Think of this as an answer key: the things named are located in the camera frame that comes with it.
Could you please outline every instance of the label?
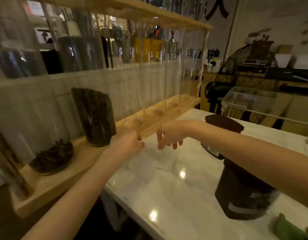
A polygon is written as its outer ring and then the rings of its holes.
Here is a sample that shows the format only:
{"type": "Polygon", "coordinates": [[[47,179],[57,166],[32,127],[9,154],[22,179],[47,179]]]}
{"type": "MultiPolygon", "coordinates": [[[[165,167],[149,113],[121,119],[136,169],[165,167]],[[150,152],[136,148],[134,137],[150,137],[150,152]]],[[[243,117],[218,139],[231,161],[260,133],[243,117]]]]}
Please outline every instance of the label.
{"type": "Polygon", "coordinates": [[[218,151],[216,151],[216,150],[214,150],[213,148],[211,148],[211,147],[207,147],[207,150],[210,152],[210,153],[212,153],[215,157],[218,157],[219,155],[220,155],[220,153],[218,152],[218,151]]]}
{"type": "Polygon", "coordinates": [[[238,214],[249,214],[249,215],[263,214],[266,211],[266,209],[248,209],[248,208],[237,207],[234,206],[231,202],[228,204],[228,209],[238,214]]]}

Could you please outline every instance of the black lid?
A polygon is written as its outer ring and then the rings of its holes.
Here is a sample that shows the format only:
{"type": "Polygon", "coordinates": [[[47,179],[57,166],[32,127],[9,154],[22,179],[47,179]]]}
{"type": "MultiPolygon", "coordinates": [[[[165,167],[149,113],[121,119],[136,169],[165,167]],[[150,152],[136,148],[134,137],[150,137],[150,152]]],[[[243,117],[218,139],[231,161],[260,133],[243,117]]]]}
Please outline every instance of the black lid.
{"type": "Polygon", "coordinates": [[[244,130],[244,126],[240,123],[220,114],[205,116],[205,122],[236,133],[241,133],[244,130]]]}

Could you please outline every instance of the counter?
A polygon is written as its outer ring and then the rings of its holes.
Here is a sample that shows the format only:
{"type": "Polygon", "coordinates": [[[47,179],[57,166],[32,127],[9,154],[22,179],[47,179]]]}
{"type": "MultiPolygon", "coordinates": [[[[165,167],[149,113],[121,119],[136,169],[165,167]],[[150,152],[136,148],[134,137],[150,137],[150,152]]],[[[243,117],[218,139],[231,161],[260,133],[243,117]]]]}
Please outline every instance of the counter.
{"type": "MultiPolygon", "coordinates": [[[[190,109],[178,119],[204,121],[210,114],[190,109]]],[[[308,155],[303,136],[237,121],[244,135],[308,155]]],[[[214,196],[223,161],[192,138],[177,150],[157,150],[156,134],[144,142],[145,149],[111,177],[106,191],[154,239],[277,239],[269,226],[279,213],[301,229],[308,226],[308,208],[284,194],[259,219],[227,218],[214,196]]]]}

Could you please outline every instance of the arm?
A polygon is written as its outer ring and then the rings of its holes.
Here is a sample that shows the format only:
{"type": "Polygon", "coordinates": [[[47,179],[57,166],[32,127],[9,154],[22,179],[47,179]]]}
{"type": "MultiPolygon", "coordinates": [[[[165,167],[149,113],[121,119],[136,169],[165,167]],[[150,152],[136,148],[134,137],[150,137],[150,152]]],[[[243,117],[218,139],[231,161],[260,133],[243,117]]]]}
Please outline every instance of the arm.
{"type": "Polygon", "coordinates": [[[192,137],[219,151],[269,185],[308,207],[308,156],[199,120],[166,122],[157,131],[158,148],[192,137]]]}
{"type": "Polygon", "coordinates": [[[108,149],[84,176],[32,227],[22,240],[73,239],[104,185],[125,160],[144,148],[137,132],[113,136],[108,149]]]}

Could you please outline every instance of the left hand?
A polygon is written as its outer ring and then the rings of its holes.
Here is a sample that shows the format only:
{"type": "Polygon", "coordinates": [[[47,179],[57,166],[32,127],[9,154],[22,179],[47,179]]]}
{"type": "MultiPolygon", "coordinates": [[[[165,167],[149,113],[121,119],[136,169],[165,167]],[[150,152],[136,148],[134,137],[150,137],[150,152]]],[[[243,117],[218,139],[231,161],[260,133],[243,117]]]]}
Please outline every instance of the left hand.
{"type": "Polygon", "coordinates": [[[122,161],[129,160],[144,148],[144,142],[139,142],[141,140],[142,138],[137,131],[124,129],[117,135],[112,136],[108,149],[113,153],[120,153],[122,161]]]}

